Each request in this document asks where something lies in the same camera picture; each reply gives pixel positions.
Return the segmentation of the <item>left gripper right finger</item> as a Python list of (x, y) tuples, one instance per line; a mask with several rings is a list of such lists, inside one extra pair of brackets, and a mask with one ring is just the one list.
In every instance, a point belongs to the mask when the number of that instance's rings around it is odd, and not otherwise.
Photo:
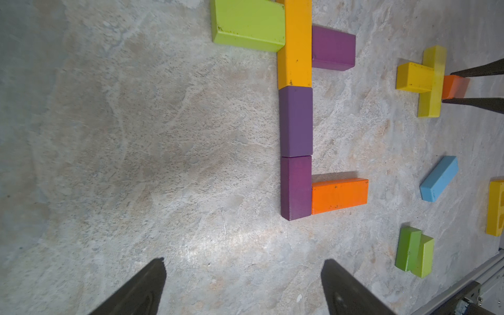
[(395, 314), (334, 259), (325, 260), (321, 280), (330, 314)]

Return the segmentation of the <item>amber yellow long block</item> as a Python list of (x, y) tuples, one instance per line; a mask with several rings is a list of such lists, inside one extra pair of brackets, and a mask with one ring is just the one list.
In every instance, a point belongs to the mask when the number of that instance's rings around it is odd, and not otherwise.
[(312, 86), (312, 0), (281, 1), (286, 44), (278, 51), (278, 89)]

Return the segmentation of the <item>lime green block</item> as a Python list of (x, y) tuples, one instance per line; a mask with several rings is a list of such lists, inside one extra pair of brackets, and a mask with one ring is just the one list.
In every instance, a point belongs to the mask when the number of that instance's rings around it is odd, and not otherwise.
[(434, 239), (424, 234), (421, 235), (417, 261), (411, 273), (419, 278), (425, 278), (432, 272), (434, 257)]
[(286, 44), (285, 6), (275, 1), (212, 0), (213, 42), (276, 53)]

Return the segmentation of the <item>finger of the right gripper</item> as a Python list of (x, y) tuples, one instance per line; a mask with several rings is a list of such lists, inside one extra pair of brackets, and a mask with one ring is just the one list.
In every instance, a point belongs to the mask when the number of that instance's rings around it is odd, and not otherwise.
[(500, 76), (504, 74), (504, 59), (483, 66), (452, 72), (451, 74), (459, 77)]
[(442, 101), (445, 104), (459, 104), (504, 114), (504, 98), (451, 98)]

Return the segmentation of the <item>red orange block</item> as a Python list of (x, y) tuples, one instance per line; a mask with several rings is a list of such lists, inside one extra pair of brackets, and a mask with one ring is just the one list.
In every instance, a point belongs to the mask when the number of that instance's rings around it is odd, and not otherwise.
[(470, 79), (456, 75), (444, 76), (442, 100), (464, 98)]

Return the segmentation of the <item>yellow block small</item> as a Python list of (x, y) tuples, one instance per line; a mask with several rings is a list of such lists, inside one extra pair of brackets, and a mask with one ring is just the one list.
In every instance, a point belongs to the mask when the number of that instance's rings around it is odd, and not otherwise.
[(414, 62), (397, 68), (396, 89), (412, 93), (427, 93), (433, 88), (434, 69)]

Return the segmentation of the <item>purple block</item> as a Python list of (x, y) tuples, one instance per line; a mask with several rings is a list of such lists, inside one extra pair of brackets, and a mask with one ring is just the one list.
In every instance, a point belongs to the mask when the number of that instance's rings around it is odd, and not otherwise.
[(313, 92), (310, 87), (279, 90), (280, 152), (282, 157), (313, 153)]
[(312, 67), (345, 71), (355, 67), (356, 36), (314, 25)]
[(282, 157), (281, 216), (293, 221), (312, 212), (312, 157)]

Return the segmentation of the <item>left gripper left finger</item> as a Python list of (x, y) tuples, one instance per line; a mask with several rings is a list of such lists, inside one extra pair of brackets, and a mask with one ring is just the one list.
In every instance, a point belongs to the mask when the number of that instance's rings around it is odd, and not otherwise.
[(157, 314), (167, 273), (164, 258), (155, 258), (99, 305), (95, 314)]

